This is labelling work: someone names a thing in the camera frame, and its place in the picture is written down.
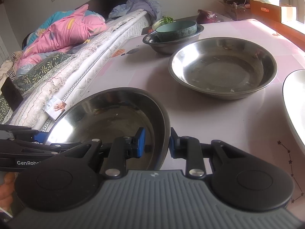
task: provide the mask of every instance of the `green bowl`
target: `green bowl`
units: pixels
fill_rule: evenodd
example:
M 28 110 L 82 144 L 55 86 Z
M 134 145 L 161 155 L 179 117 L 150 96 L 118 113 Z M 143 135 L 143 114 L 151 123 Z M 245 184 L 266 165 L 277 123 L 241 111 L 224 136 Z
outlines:
M 166 42 L 189 36 L 196 30 L 197 23 L 194 21 L 177 21 L 158 27 L 156 33 L 161 42 Z

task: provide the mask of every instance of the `star constellation print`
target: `star constellation print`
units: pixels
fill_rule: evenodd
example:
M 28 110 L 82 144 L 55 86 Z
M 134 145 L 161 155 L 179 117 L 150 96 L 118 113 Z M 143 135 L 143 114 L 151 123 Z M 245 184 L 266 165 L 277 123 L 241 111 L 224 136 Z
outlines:
M 303 196 L 304 196 L 304 193 L 303 193 L 303 191 L 302 191 L 300 185 L 298 184 L 298 182 L 297 182 L 297 180 L 296 180 L 296 178 L 294 177 L 294 174 L 293 174 L 293 167 L 292 167 L 293 161 L 292 161 L 291 156 L 290 156 L 290 150 L 289 150 L 286 146 L 284 146 L 283 143 L 282 143 L 281 141 L 278 141 L 278 145 L 283 146 L 283 147 L 286 149 L 287 154 L 289 154 L 288 164 L 290 165 L 290 169 L 291 169 L 291 174 L 290 174 L 290 175 L 291 175 L 291 177 L 293 178 L 293 180 L 295 181 L 295 183 L 298 185 L 298 187 L 299 187 L 299 189 L 300 189 L 300 191 L 301 191 L 300 195 L 299 195 L 297 198 L 295 198 L 295 199 L 291 198 L 291 203 L 294 203 L 297 199 L 303 197 Z

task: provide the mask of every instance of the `mattress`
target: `mattress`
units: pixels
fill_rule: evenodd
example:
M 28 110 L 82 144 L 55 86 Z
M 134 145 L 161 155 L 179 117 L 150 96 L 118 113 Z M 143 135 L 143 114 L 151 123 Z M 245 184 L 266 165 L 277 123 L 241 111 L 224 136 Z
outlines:
M 35 89 L 26 102 L 13 114 L 10 124 L 29 126 L 35 129 L 46 128 L 51 120 L 43 108 L 47 101 L 56 95 L 73 104 L 71 97 L 86 86 L 95 72 L 101 68 L 112 53 L 126 39 L 141 34 L 149 26 L 150 19 L 143 10 L 134 11 L 110 22 L 109 30 L 99 34 L 86 47 L 76 53 L 68 62 L 62 63 L 48 79 Z

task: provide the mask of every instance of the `pink blanket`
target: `pink blanket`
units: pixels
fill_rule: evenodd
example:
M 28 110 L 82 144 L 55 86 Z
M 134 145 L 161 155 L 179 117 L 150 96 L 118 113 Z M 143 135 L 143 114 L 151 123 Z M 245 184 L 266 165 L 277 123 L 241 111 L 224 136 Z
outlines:
M 41 53 L 67 52 L 72 46 L 107 29 L 105 19 L 97 14 L 84 16 L 88 4 L 51 24 L 23 53 L 16 67 L 41 62 Z

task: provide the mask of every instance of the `pink tablecloth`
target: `pink tablecloth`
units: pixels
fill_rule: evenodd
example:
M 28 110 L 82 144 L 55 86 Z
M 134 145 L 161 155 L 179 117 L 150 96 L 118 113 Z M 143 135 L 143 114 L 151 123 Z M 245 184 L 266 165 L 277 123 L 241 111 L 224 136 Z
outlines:
M 295 190 L 288 209 L 305 220 L 305 157 L 288 127 L 282 98 L 283 81 L 292 71 L 305 67 L 305 53 L 253 19 L 204 27 L 201 39 L 236 37 L 266 48 L 278 64 L 275 80 L 248 98 L 209 98 L 176 82 L 168 71 L 169 57 L 154 52 L 139 36 L 126 41 L 108 60 L 80 100 L 115 87 L 147 90 L 163 103 L 178 135 L 196 137 L 202 143 L 221 139 L 291 174 Z M 185 169 L 185 161 L 167 154 L 162 169 Z

